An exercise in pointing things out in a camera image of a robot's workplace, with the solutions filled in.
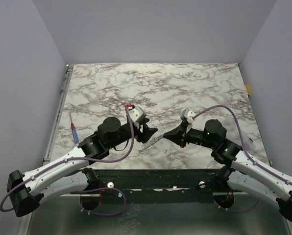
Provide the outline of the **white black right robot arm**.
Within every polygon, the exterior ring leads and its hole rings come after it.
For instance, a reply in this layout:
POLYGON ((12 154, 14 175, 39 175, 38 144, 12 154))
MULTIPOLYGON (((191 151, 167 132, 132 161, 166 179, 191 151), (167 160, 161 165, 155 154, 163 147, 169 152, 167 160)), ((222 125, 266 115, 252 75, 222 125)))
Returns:
POLYGON ((251 156, 243 147, 229 140, 226 132, 217 119, 208 120, 202 131, 193 129, 184 120, 163 137, 180 147, 192 143, 210 148, 214 160, 224 166, 224 174, 214 179, 217 190, 232 188, 271 202, 283 217, 292 222, 292 176, 251 156))

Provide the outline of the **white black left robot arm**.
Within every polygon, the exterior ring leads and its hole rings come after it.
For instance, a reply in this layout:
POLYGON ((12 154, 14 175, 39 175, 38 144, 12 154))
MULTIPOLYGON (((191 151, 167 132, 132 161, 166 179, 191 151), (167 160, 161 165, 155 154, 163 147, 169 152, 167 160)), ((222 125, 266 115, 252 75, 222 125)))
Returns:
POLYGON ((108 117, 92 135, 66 155, 25 173, 19 170, 11 172, 6 188, 11 210, 17 217, 22 217, 52 197, 78 191, 94 192, 97 180, 89 165, 107 163, 105 157, 110 149, 130 141, 129 150, 118 159, 124 160, 131 153, 134 142, 146 143, 158 131, 155 127, 148 127, 148 122, 148 118, 138 115, 127 118, 126 124, 121 124, 116 117, 108 117))

